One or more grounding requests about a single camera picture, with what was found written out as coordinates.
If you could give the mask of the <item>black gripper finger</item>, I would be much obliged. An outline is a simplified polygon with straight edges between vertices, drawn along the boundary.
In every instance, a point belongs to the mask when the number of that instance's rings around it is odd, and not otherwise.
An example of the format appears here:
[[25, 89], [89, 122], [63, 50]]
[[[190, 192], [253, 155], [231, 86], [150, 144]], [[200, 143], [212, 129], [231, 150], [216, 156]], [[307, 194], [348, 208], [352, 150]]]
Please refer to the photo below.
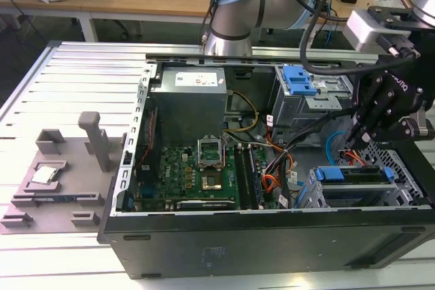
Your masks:
[[381, 94], [366, 100], [359, 110], [360, 138], [369, 143], [401, 119], [398, 115], [398, 97]]
[[370, 125], [370, 110], [374, 108], [372, 85], [376, 85], [373, 74], [357, 76], [355, 79], [352, 96], [354, 113], [346, 134], [348, 146], [367, 146], [376, 137], [375, 129]]

